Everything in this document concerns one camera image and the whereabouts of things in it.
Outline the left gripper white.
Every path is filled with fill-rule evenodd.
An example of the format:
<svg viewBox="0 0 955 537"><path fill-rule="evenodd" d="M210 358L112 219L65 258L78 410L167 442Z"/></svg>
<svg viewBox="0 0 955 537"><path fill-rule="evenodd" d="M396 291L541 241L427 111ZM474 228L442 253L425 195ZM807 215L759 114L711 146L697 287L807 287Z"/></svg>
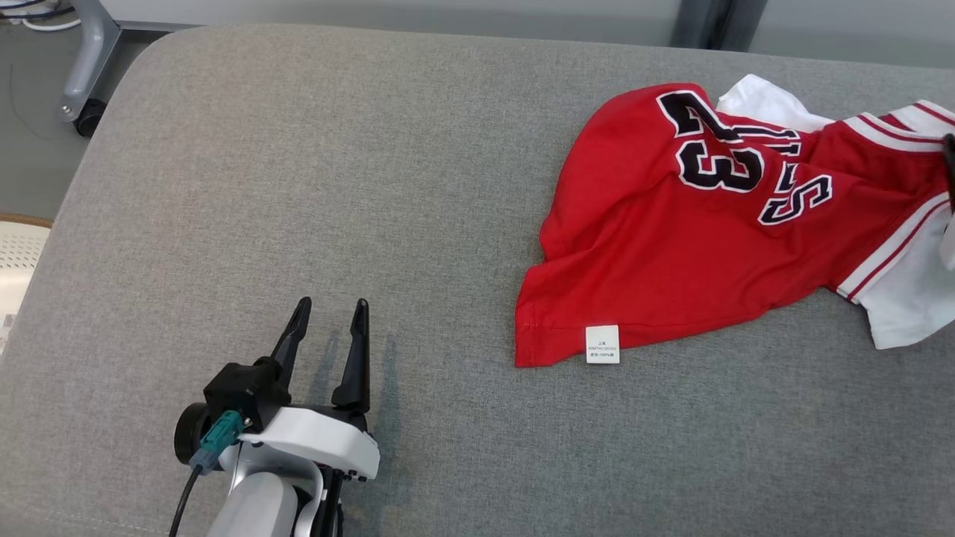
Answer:
<svg viewBox="0 0 955 537"><path fill-rule="evenodd" d="M289 385L301 340L306 336L313 300L304 296L280 335L272 353L261 357L258 365L272 372L267 384L276 401L283 406L263 432L245 432L239 436L241 454L255 465L281 469L290 475L310 478L320 465L339 470L359 480L378 478L378 443L352 424L320 412L287 407L291 404ZM342 381L332 392L335 408L348 412L371 409L371 316L369 303L356 303L351 326L351 346Z"/></svg>

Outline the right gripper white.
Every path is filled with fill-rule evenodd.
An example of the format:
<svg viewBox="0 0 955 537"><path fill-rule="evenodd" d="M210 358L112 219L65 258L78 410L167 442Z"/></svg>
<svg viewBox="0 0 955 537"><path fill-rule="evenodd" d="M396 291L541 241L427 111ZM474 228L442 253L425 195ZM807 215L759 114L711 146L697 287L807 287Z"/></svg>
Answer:
<svg viewBox="0 0 955 537"><path fill-rule="evenodd" d="M942 238L939 255L948 271L955 271L955 134L942 137L942 156L945 160L946 186L948 187L951 215L942 219Z"/></svg>

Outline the red basketball jersey white sleeves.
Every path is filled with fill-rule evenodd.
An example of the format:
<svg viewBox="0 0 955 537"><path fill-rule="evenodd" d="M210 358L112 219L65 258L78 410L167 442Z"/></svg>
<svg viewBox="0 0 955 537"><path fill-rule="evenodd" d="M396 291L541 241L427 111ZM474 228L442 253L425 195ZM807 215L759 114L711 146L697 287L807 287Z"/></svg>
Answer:
<svg viewBox="0 0 955 537"><path fill-rule="evenodd" d="M819 288L865 310L878 350L928 339L955 322L948 133L955 111L931 101L832 120L756 75L716 103L692 83L615 96L560 170L516 367L616 364Z"/></svg>

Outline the white perforated laundry basket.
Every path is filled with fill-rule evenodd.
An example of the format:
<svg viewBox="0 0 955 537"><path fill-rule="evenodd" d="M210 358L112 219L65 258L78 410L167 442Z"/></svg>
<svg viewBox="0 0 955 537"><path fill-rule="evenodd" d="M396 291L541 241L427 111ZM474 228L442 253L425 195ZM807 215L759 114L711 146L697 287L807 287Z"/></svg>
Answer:
<svg viewBox="0 0 955 537"><path fill-rule="evenodd" d="M52 220L0 213L0 356L51 229Z"/></svg>

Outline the black caster wheel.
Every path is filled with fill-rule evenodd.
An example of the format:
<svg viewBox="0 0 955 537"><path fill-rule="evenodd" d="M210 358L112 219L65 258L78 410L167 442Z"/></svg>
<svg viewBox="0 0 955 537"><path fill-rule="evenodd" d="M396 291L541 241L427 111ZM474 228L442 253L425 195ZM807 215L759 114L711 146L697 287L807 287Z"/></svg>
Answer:
<svg viewBox="0 0 955 537"><path fill-rule="evenodd" d="M107 103L96 98L87 99L81 112L72 120L75 132L85 139L91 139L107 108Z"/></svg>

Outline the grey metal stand leg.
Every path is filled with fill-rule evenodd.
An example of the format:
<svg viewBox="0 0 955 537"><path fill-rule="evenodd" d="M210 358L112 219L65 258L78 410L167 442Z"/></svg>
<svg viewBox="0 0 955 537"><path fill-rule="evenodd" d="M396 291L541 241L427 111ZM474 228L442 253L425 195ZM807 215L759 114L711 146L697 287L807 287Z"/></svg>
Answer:
<svg viewBox="0 0 955 537"><path fill-rule="evenodd" d="M81 117L123 31L174 33L201 26L194 15L177 13L187 0L67 1L81 21L81 47L57 105L62 123Z"/></svg>

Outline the grey metal frame post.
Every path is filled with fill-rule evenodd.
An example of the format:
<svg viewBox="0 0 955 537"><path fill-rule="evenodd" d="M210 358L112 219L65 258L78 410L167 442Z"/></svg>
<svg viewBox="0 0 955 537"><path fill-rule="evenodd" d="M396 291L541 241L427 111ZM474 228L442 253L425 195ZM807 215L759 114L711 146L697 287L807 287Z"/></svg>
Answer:
<svg viewBox="0 0 955 537"><path fill-rule="evenodd" d="M749 51L768 0L680 0L669 45Z"/></svg>

